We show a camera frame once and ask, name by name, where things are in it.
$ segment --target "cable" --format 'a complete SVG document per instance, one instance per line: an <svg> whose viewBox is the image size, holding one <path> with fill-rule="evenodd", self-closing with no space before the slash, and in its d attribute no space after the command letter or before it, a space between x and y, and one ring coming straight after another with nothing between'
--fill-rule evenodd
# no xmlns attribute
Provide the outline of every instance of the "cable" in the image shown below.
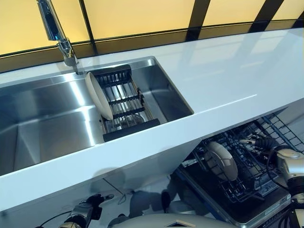
<svg viewBox="0 0 304 228"><path fill-rule="evenodd" d="M122 203L126 202L126 200L127 200L127 196L126 194L124 194L118 201L117 205L121 205Z"/></svg>
<svg viewBox="0 0 304 228"><path fill-rule="evenodd" d="M279 225L277 226L278 228L281 228L281 225L282 225L282 223L283 223L283 221L284 221L285 218L286 218L286 216L283 216L283 217L280 219Z"/></svg>
<svg viewBox="0 0 304 228"><path fill-rule="evenodd" d="M271 153L270 153L270 155L269 155L269 157L268 157L268 159L267 159L267 164L266 164L266 171L267 171L267 174L268 174L269 178L270 178L276 185L280 186L281 188L285 189L286 191L289 191L289 189L288 189L287 187L285 187L284 185L282 185L282 184L276 182L276 181L273 179L273 177L270 175L270 172L269 172L269 162L270 162L270 159L271 159L271 157L273 156L274 153L275 153L275 150L271 151Z"/></svg>
<svg viewBox="0 0 304 228"><path fill-rule="evenodd" d="M287 214L285 221L284 221L284 228L287 228L288 219L289 219L289 215Z"/></svg>
<svg viewBox="0 0 304 228"><path fill-rule="evenodd" d="M57 217L59 217L60 215L64 215L64 214L67 214L67 213L70 213L70 212L72 212L72 211L70 210L70 211L63 212L63 213L61 213L61 214L59 214L59 215L56 215L56 216L50 218L49 220L45 221L44 223L42 223L40 226L42 227L44 224L46 224L46 223L49 222L50 220L52 220L52 219L54 219L54 218L57 218Z"/></svg>

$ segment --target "dishwasher rack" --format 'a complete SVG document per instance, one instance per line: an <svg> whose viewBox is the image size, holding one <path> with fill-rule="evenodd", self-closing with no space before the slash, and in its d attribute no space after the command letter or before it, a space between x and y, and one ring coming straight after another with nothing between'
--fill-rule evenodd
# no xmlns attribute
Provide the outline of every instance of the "dishwasher rack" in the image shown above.
<svg viewBox="0 0 304 228"><path fill-rule="evenodd" d="M239 141L266 136L276 139L280 145L288 145L295 151L304 152L303 142L275 114L269 114L201 141L192 152L195 157L193 162L184 161L182 165L187 167L198 162L204 172L207 172L208 175L215 175L211 172L214 167L207 165L208 161L204 160L204 155L210 142L218 142L231 153L238 168L237 179L229 181L228 178L227 180L219 178L224 171L218 166L222 172L217 174L215 179L226 197L233 203L243 202L250 197L262 200L265 195L277 188L266 172L265 151L254 145L241 144ZM278 174L278 170L270 166L272 178L277 178Z"/></svg>
<svg viewBox="0 0 304 228"><path fill-rule="evenodd" d="M132 80L130 65L92 71L113 113L113 120L101 117L104 141L110 141L160 124L145 104L144 95Z"/></svg>

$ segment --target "white countertop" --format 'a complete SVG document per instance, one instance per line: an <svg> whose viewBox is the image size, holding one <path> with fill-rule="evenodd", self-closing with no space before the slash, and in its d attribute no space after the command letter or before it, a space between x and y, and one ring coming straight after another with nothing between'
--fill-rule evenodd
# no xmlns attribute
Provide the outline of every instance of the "white countertop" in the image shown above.
<svg viewBox="0 0 304 228"><path fill-rule="evenodd" d="M86 67L155 56L194 114L1 176L0 211L304 98L303 31L242 34L81 59ZM0 74L0 85L66 69L55 63L7 72ZM134 150L135 145L142 149Z"/></svg>

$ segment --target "floor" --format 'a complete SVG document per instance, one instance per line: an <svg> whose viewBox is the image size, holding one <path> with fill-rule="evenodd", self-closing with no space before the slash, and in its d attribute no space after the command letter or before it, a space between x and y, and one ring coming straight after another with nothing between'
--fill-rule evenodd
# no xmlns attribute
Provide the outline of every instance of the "floor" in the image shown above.
<svg viewBox="0 0 304 228"><path fill-rule="evenodd" d="M140 215L163 213L162 192L167 191L172 201L180 200L192 202L197 214L214 218L205 206L195 199L189 189L178 186L170 176L163 178L151 185L138 189L136 192L115 198L103 206L103 212L99 221L92 221L90 228L107 228L110 221L120 214L131 218Z"/></svg>

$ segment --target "chrome faucet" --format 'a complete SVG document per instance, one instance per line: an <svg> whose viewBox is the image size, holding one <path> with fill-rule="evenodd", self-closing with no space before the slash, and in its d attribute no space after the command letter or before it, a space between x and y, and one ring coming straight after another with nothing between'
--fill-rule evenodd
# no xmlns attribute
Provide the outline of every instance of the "chrome faucet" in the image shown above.
<svg viewBox="0 0 304 228"><path fill-rule="evenodd" d="M64 62L67 66L73 67L78 74L78 59L74 53L69 39L65 36L57 14L51 0L37 0L39 11L43 20L44 28L47 32L48 40L58 41L57 47L63 54Z"/></svg>

